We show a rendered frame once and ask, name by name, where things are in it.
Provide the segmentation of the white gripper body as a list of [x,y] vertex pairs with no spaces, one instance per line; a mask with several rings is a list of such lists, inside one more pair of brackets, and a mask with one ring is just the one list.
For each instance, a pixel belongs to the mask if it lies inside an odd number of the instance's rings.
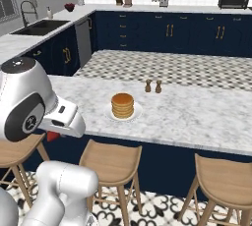
[[86,130],[85,121],[79,112],[70,115],[64,113],[45,115],[38,127],[74,138],[81,138]]

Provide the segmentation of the golden pancake stack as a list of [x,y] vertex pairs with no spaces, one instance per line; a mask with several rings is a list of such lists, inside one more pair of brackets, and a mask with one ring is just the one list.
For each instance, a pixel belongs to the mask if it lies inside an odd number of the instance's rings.
[[117,93],[111,98],[112,113],[116,118],[129,118],[134,112],[134,98],[128,93]]

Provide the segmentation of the light wooden stool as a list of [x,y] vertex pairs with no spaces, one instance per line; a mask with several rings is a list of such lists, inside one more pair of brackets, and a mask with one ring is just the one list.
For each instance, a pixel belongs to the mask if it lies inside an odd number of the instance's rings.
[[[196,174],[178,213],[187,209],[197,214],[197,226],[208,222],[223,226],[250,226],[252,220],[252,163],[207,158],[195,154]],[[224,221],[211,220],[216,205],[228,208]]]
[[18,142],[0,141],[0,169],[7,170],[0,179],[0,185],[19,187],[29,207],[32,207],[30,191],[34,182],[29,183],[23,163],[36,149],[43,161],[49,160],[42,143],[44,137],[45,133],[41,135],[31,134]]
[[[139,213],[142,213],[138,167],[142,155],[142,147],[129,147],[118,144],[101,143],[89,140],[79,164],[94,170],[98,175],[98,197],[88,198],[89,209],[93,209],[93,202],[103,202],[119,205],[124,226],[129,226],[128,202],[135,191]],[[103,187],[117,189],[118,201],[108,200]]]

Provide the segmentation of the dark blue sink cupboards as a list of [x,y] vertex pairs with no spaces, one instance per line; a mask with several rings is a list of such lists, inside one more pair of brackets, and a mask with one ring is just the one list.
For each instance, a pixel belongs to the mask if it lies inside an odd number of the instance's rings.
[[48,75],[73,76],[80,68],[77,36],[69,27],[26,53],[40,63]]

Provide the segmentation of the white plate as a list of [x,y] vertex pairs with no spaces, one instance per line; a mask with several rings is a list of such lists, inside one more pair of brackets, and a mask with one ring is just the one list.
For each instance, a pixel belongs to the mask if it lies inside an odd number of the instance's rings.
[[143,113],[143,108],[138,102],[134,103],[134,112],[128,118],[117,118],[117,117],[115,117],[114,114],[112,113],[112,104],[111,103],[106,104],[105,107],[104,107],[104,115],[108,119],[110,119],[112,121],[116,121],[116,122],[131,122],[131,121],[134,121],[135,119],[139,118],[142,115],[142,113]]

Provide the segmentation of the grey dishwasher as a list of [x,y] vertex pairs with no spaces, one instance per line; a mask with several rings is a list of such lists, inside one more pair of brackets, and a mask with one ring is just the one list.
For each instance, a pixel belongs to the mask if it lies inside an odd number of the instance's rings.
[[83,68],[92,58],[89,20],[83,19],[75,24],[80,67]]

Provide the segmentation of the black sink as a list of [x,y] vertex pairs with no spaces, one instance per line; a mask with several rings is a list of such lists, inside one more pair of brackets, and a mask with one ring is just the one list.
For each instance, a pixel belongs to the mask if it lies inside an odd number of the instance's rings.
[[61,20],[41,20],[12,32],[12,35],[46,36],[50,33],[58,32],[69,24],[69,21]]

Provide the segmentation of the dark blue island base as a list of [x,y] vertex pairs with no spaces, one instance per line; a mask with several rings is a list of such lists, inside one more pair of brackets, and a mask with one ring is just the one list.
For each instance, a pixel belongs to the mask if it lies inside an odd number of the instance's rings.
[[140,190],[160,195],[185,198],[195,176],[194,154],[222,158],[236,162],[252,162],[252,156],[225,153],[185,146],[157,144],[146,141],[129,141],[111,137],[83,135],[80,139],[60,137],[54,141],[43,139],[44,148],[51,160],[79,164],[89,141],[136,147],[141,145],[142,156],[138,168]]

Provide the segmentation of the dark metal tap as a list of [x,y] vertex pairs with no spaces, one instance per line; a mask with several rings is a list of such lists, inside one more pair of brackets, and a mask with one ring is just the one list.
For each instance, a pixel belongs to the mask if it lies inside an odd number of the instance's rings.
[[[25,3],[30,3],[31,4],[31,7],[33,8],[33,11],[32,12],[28,12],[28,11],[25,11],[23,9],[23,5]],[[22,15],[22,20],[23,20],[23,24],[24,24],[24,27],[26,28],[29,24],[29,22],[26,20],[26,14],[32,14],[32,15],[35,15],[35,18],[38,20],[38,13],[37,13],[37,10],[36,10],[36,7],[34,5],[33,2],[29,1],[29,0],[24,0],[22,3],[21,3],[21,15]]]

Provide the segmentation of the dark blue lower cupboard run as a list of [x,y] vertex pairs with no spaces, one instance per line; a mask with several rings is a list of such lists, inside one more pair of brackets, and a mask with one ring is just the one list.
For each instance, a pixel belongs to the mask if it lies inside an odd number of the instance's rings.
[[252,58],[252,16],[97,11],[98,49]]

